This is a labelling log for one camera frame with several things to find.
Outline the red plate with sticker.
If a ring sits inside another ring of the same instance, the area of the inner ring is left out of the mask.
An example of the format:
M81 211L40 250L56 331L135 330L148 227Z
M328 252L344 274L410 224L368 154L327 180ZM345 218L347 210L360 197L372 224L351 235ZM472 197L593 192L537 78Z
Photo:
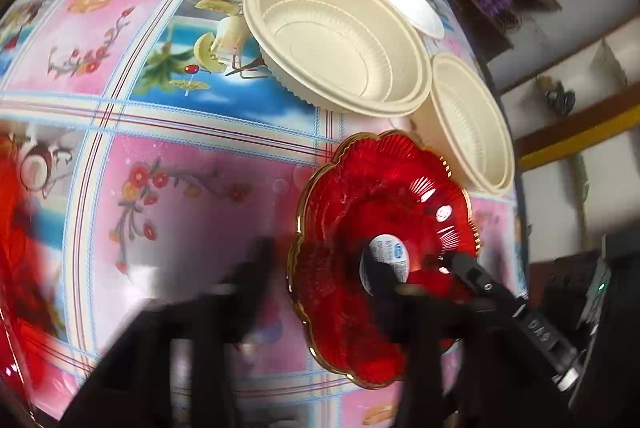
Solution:
M401 131L357 133L306 184L296 211L286 286L311 355L368 389L404 374L406 357L378 330L361 257L368 246L402 284L465 304L471 293L440 264L477 257L480 234L468 193L449 165Z

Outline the red wedding glass plate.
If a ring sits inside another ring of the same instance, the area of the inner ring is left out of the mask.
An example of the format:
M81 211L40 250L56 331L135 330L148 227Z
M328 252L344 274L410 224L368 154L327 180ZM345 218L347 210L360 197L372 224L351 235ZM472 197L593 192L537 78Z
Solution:
M44 377L41 347L56 333L51 303L43 291L42 249L35 237L35 206L21 184L17 145L1 133L1 322L9 327L9 348L17 364L11 386L32 404Z

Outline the small cream ribbed bowl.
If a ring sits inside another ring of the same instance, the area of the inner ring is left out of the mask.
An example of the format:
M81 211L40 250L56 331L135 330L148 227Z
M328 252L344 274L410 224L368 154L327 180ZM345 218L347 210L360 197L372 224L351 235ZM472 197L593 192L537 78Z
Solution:
M436 54L431 66L431 93L410 115L413 130L464 188L503 196L514 181L515 155L496 99L457 56Z

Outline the large cream ribbed bowl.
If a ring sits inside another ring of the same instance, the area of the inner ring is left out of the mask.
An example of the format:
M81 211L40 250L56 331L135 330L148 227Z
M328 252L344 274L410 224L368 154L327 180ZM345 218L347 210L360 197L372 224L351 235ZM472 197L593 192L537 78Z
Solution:
M431 61L387 0L243 0L272 76L332 112L404 117L428 98Z

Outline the black electronic box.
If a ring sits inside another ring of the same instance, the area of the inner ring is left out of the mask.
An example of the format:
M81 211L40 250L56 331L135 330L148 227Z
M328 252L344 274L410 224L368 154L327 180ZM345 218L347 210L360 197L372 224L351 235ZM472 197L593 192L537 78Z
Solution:
M578 351L578 427L639 425L639 227L529 267L529 298Z

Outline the colourful printed tablecloth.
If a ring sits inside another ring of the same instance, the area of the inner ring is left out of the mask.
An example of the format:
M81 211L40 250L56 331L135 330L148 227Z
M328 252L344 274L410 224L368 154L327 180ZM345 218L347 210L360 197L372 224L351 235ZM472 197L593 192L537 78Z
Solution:
M408 129L313 107L239 40L242 0L15 0L1 13L1 133L35 206L56 333L32 404L52 427L151 299L199 294L254 236L288 251L296 205L348 136Z

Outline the wooden wall shelf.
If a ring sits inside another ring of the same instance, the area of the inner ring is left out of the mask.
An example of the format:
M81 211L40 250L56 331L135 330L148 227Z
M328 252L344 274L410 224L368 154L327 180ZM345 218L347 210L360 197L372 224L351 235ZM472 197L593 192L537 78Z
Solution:
M506 34L484 30L485 15L451 0L454 14L483 73L500 93L513 140L554 122L535 79L566 58L589 50L606 32L639 13L639 0L556 0L559 11L519 13L520 24Z

